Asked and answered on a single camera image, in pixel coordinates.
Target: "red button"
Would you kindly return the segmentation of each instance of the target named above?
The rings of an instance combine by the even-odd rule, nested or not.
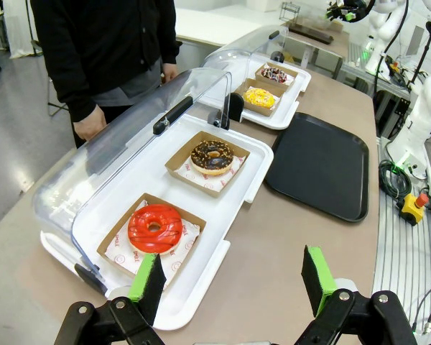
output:
[[[426,205],[429,201],[430,199],[428,198],[428,195],[422,193],[415,201],[415,205],[416,207],[420,208]]]

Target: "donut hole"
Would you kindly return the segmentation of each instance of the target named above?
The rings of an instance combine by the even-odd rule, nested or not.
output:
[[[158,232],[161,229],[161,226],[158,223],[152,222],[149,225],[150,232]]]
[[[209,155],[209,157],[212,157],[212,158],[214,158],[214,157],[220,157],[221,156],[221,154],[219,153],[219,151],[208,152],[208,155]]]

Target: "display case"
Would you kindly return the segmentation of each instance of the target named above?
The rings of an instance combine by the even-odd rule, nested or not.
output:
[[[242,121],[246,119],[271,129],[285,129],[289,126],[299,105],[297,99],[301,92],[306,91],[311,75],[295,65],[284,62],[288,54],[284,51],[288,33],[287,27],[262,27],[216,50],[205,59],[203,67],[217,68],[231,74],[231,92],[239,92],[240,86],[249,82],[249,79],[258,80],[256,76],[259,70],[263,66],[267,67],[267,64],[274,64],[279,70],[294,73],[294,83],[281,95],[281,101],[274,111],[266,116],[245,107],[241,114]],[[212,104],[207,96],[209,94],[201,101]]]
[[[222,128],[231,88],[231,74],[224,70],[180,74],[78,149],[33,200],[45,249],[106,297],[133,278],[99,254],[100,245],[140,198],[163,200],[205,224],[162,294],[158,329],[176,329],[192,318],[229,248],[227,231],[243,202],[253,201],[273,159],[268,145]],[[165,167],[200,132],[249,152],[217,197]]]

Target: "red icing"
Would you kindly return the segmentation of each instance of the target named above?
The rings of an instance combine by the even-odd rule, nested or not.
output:
[[[158,231],[150,231],[152,224]],[[167,205],[148,205],[132,215],[128,224],[128,237],[132,245],[145,253],[164,253],[176,246],[182,236],[182,219]]]

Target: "sleeve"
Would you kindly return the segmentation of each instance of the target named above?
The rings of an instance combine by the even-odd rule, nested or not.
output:
[[[179,45],[175,39],[174,0],[156,0],[159,11],[158,41],[163,63],[175,64],[179,55]]]
[[[48,75],[72,122],[86,118],[96,107],[89,94],[83,66],[70,35],[70,17],[61,0],[31,0],[35,27]]]

